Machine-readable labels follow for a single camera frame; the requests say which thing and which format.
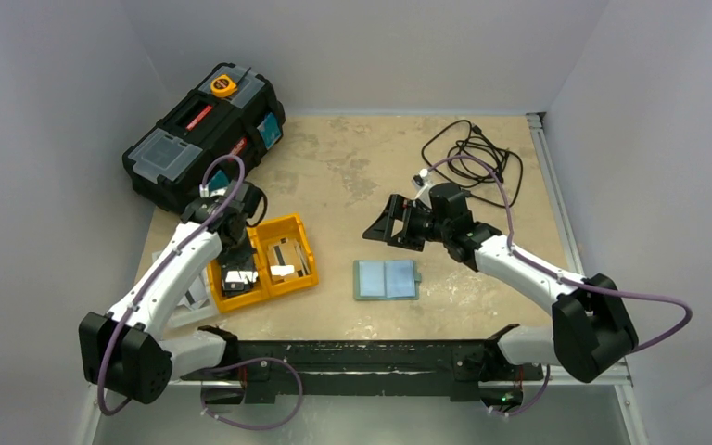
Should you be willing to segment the black vip credit card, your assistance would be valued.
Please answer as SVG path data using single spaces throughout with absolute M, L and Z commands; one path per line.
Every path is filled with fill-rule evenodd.
M 222 279 L 226 284 L 252 284 L 255 282 L 257 272 L 255 270 L 237 269 L 235 267 L 223 267 Z

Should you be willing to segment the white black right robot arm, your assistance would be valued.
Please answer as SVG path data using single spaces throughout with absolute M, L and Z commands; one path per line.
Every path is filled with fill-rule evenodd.
M 474 218 L 458 185 L 433 186 L 427 202 L 390 195 L 362 237 L 414 251 L 440 243 L 454 261 L 508 285 L 550 316 L 547 327 L 510 324 L 489 337 L 483 363 L 491 375 L 505 377 L 535 363 L 561 366 L 590 383 L 639 347 L 612 279 L 556 268 L 515 246 L 508 235 Z

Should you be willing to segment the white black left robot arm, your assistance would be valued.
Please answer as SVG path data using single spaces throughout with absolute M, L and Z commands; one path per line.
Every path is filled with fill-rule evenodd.
M 191 202 L 168 246 L 128 294 L 103 314 L 87 313 L 79 324 L 83 375 L 128 401 L 149 404 L 168 383 L 206 369 L 226 379 L 239 366 L 237 338 L 214 326 L 166 339 L 176 308 L 197 283 L 213 301 L 241 296 L 259 281 L 248 219 L 263 215 L 267 197 L 256 185 L 231 184 L 211 197 Z

